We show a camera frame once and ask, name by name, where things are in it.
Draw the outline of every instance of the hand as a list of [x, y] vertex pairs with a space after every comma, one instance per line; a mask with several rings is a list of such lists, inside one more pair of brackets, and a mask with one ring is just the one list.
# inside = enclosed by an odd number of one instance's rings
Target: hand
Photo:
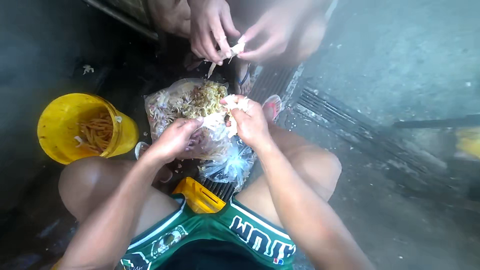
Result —
[[291, 6], [289, 2], [268, 10], [238, 42], [249, 42], [260, 33], [267, 36], [266, 41], [259, 48], [240, 53], [237, 57], [247, 61], [263, 62], [285, 52], [302, 13], [303, 10]]
[[191, 10], [192, 52], [198, 57], [222, 65], [223, 59], [216, 51], [216, 43], [226, 58], [231, 57], [224, 28], [229, 35], [236, 37], [240, 35], [233, 25], [228, 3], [225, 0], [188, 0], [188, 5]]
[[[242, 95], [235, 95], [233, 101], [238, 103], [240, 99], [244, 98]], [[249, 100], [248, 107], [247, 112], [234, 109], [231, 113], [237, 121], [239, 137], [253, 150], [258, 151], [259, 147], [269, 145], [273, 140], [268, 131], [262, 106], [258, 102]]]
[[178, 118], [168, 126], [160, 138], [142, 155], [142, 158], [153, 161], [160, 160], [163, 163], [172, 162], [182, 152], [191, 150], [189, 145], [200, 134], [199, 128], [203, 122], [202, 117], [197, 119]]

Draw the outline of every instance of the yellow object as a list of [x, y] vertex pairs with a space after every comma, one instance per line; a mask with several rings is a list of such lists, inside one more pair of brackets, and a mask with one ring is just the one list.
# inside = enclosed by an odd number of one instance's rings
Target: yellow object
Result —
[[[82, 136], [79, 123], [98, 118], [108, 112], [113, 121], [113, 135], [107, 149], [96, 154], [86, 147], [77, 147], [76, 136]], [[73, 93], [52, 101], [38, 120], [37, 135], [45, 153], [62, 164], [91, 156], [113, 157], [135, 147], [137, 124], [119, 112], [110, 102], [91, 94]]]
[[463, 128], [456, 132], [456, 148], [480, 159], [480, 128]]
[[182, 179], [173, 191], [176, 193], [182, 193], [188, 206], [197, 214], [217, 213], [225, 206], [224, 201], [190, 177]]
[[57, 263], [55, 263], [52, 268], [50, 268], [50, 270], [58, 270], [59, 267], [60, 267], [60, 261], [61, 261], [61, 258], [57, 261]]

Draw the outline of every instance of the drain grate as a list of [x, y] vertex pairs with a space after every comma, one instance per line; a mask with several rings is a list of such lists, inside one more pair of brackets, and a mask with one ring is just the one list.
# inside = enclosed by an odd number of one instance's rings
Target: drain grate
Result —
[[224, 202], [229, 201], [235, 191], [235, 186], [231, 183], [217, 183], [208, 179], [204, 179], [200, 183]]
[[269, 96], [277, 94], [283, 96], [297, 67], [282, 67], [269, 65], [262, 69], [249, 98], [262, 104]]
[[446, 165], [434, 156], [415, 149], [403, 139], [381, 132], [375, 123], [310, 84], [301, 87], [301, 95], [294, 110], [308, 117], [316, 118], [317, 123], [336, 133], [352, 145], [374, 156], [388, 167], [394, 167], [410, 176], [410, 188], [421, 190], [441, 185], [449, 181], [442, 176]]

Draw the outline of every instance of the knee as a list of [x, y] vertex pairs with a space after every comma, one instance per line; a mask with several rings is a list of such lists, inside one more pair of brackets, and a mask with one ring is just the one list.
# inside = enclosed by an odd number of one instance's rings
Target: knee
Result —
[[312, 188], [324, 199], [329, 200], [335, 191], [342, 165], [337, 156], [317, 146], [306, 149], [295, 158], [295, 167], [300, 169], [300, 177], [309, 179]]
[[298, 65], [315, 53], [324, 38], [325, 31], [326, 20], [323, 17], [313, 18], [297, 37], [298, 40], [287, 49], [289, 64]]
[[181, 37], [190, 35], [190, 8], [185, 0], [149, 0], [148, 5], [156, 27]]
[[60, 174], [59, 193], [65, 207], [78, 220], [85, 215], [85, 204], [94, 189], [105, 158], [88, 157], [76, 160]]
[[95, 175], [98, 174], [104, 159], [101, 157], [88, 157], [67, 165], [60, 174], [60, 195], [69, 193], [72, 189], [85, 188], [94, 184]]

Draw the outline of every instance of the pink sandal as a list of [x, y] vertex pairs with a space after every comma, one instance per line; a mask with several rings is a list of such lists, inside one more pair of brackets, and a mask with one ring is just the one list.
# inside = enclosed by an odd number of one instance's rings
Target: pink sandal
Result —
[[263, 103], [262, 107], [268, 107], [273, 109], [273, 119], [278, 116], [282, 111], [282, 99], [278, 95], [272, 95]]

